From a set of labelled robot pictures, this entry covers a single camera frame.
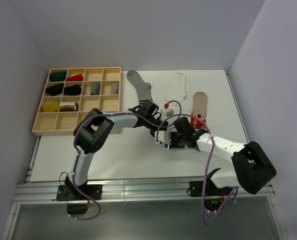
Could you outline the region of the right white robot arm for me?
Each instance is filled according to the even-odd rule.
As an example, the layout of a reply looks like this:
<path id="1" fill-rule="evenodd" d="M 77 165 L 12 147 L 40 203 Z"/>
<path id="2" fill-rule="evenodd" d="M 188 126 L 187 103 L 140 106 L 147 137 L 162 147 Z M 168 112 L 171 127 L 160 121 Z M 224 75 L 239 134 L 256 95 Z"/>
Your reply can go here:
<path id="1" fill-rule="evenodd" d="M 232 169 L 216 168 L 206 175 L 205 192 L 216 195 L 221 189 L 242 188 L 255 195 L 276 175 L 277 170 L 262 147 L 255 141 L 233 142 L 195 130 L 186 117 L 173 122 L 176 131 L 170 133 L 172 148 L 194 149 L 213 154 L 232 165 Z"/>

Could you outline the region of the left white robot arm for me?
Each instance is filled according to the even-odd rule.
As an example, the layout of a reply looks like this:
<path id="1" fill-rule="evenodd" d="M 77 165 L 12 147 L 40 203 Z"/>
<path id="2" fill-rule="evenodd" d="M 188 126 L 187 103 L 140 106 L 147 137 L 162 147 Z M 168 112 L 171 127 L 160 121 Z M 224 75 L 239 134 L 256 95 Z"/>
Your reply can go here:
<path id="1" fill-rule="evenodd" d="M 112 130 L 146 127 L 154 137 L 157 130 L 167 129 L 167 121 L 154 117 L 157 108 L 154 102 L 147 100 L 123 112 L 108 113 L 94 108 L 86 115 L 73 132 L 76 158 L 71 173 L 64 181 L 73 199 L 80 200 L 85 196 L 93 157 L 104 146 Z"/>

